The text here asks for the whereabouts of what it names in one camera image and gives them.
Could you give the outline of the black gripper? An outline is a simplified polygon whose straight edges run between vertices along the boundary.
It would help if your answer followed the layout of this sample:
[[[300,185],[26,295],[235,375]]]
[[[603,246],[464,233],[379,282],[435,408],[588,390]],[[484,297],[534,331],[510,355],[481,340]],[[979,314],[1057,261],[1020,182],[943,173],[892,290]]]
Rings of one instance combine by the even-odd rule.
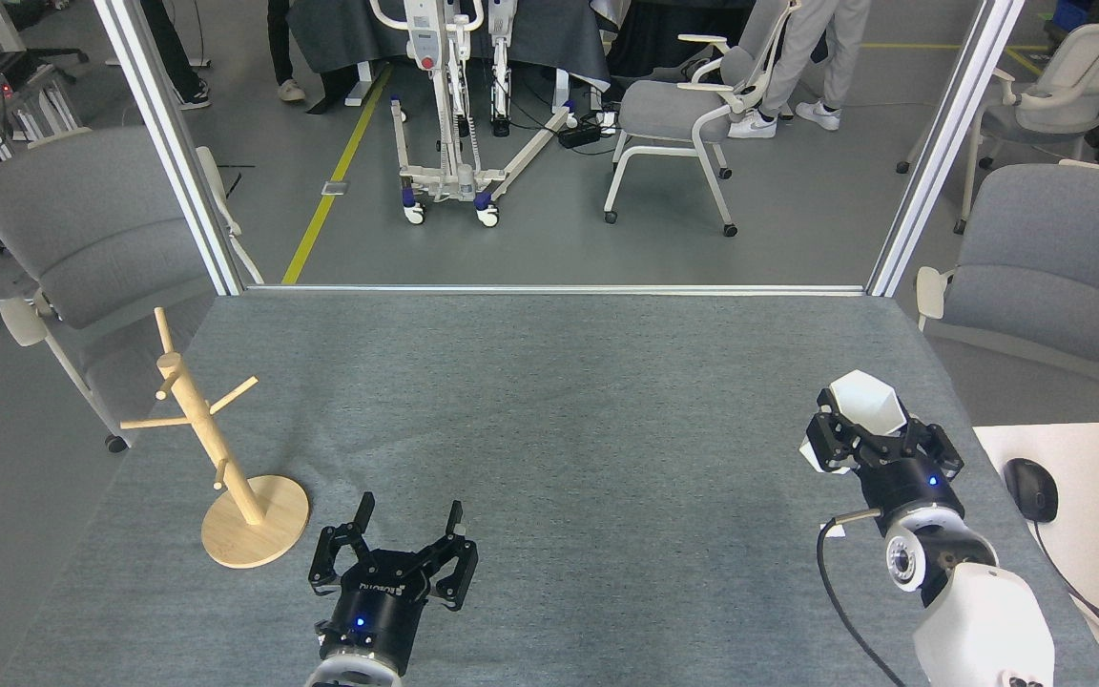
[[[808,423],[806,441],[819,472],[855,470],[864,501],[881,510],[882,521],[918,505],[956,509],[950,480],[963,470],[964,458],[942,426],[910,419],[888,440],[888,455],[880,455],[880,437],[872,430],[822,409]]]
[[[335,612],[318,625],[320,656],[328,660],[341,653],[371,654],[388,668],[404,674],[428,595],[444,600],[449,612],[459,612],[479,556],[476,543],[467,539],[467,528],[463,527],[460,500],[454,500],[449,508],[445,534],[423,553],[425,573],[418,569],[414,553],[371,556],[363,535],[374,508],[374,492],[364,492],[352,521],[320,531],[309,567],[311,591],[331,594],[328,586],[341,586]],[[343,545],[349,545],[360,562],[338,575],[335,564]],[[453,559],[453,570],[433,583],[430,590],[433,575]]]

